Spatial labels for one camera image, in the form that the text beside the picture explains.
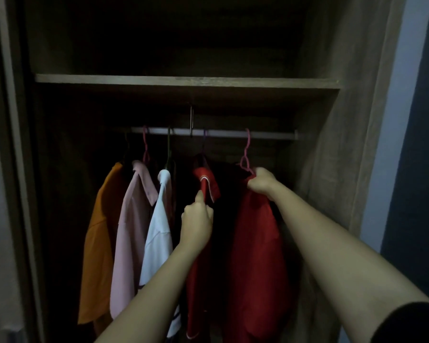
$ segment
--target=person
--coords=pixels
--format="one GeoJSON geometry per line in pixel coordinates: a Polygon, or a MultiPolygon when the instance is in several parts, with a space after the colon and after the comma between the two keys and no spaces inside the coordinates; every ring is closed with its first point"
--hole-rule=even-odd
{"type": "MultiPolygon", "coordinates": [[[[429,342],[429,298],[394,266],[264,168],[248,188],[278,206],[305,263],[354,343],[429,342]]],[[[200,191],[182,215],[180,243],[97,343],[163,342],[186,276],[210,239],[200,191]]]]}

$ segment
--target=closet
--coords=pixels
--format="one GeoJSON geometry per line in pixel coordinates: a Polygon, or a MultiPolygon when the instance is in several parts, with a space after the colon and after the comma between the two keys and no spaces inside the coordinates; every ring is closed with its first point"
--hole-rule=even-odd
{"type": "MultiPolygon", "coordinates": [[[[124,133],[143,142],[133,127],[189,128],[192,109],[195,129],[293,134],[253,138],[252,166],[358,235],[403,4],[0,0],[41,340],[93,340],[77,325],[84,238],[124,133]]],[[[173,154],[196,155],[201,139],[172,136],[173,154]]],[[[166,136],[147,140],[166,158],[166,136]]],[[[245,145],[207,137],[205,152],[235,163],[245,145]]],[[[299,284],[282,341],[335,342],[340,324],[305,265],[299,284]]]]}

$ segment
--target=forearm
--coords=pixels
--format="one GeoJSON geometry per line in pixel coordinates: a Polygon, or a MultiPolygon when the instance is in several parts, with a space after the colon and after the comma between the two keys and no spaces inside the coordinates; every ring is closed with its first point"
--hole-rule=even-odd
{"type": "Polygon", "coordinates": [[[370,341],[399,306],[429,301],[384,258],[284,185],[274,183],[270,196],[352,341],[370,341]]]}
{"type": "Polygon", "coordinates": [[[196,253],[176,247],[157,273],[96,342],[163,342],[196,257],[196,253]]]}

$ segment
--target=upper compartment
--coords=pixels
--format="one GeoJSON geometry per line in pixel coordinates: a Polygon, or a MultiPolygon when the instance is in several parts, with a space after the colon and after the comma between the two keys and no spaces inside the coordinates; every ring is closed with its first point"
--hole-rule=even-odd
{"type": "Polygon", "coordinates": [[[296,77],[312,0],[25,0],[36,74],[296,77]]]}

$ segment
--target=closet rod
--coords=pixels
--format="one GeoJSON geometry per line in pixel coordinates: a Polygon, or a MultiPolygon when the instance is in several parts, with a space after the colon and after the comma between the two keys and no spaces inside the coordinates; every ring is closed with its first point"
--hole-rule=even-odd
{"type": "MultiPolygon", "coordinates": [[[[168,128],[166,127],[147,127],[148,134],[151,135],[167,135],[168,128]]],[[[118,127],[115,128],[116,132],[131,132],[131,133],[142,133],[142,127],[118,127]]],[[[294,132],[263,132],[263,131],[251,131],[251,138],[255,139],[272,139],[272,140],[284,140],[284,141],[295,141],[298,139],[297,130],[294,132]]],[[[190,136],[191,130],[188,128],[171,128],[170,134],[175,136],[190,136]]],[[[193,136],[203,137],[203,129],[192,129],[193,136]]],[[[232,131],[232,130],[205,130],[206,137],[217,137],[217,138],[247,138],[248,134],[246,131],[232,131]]]]}

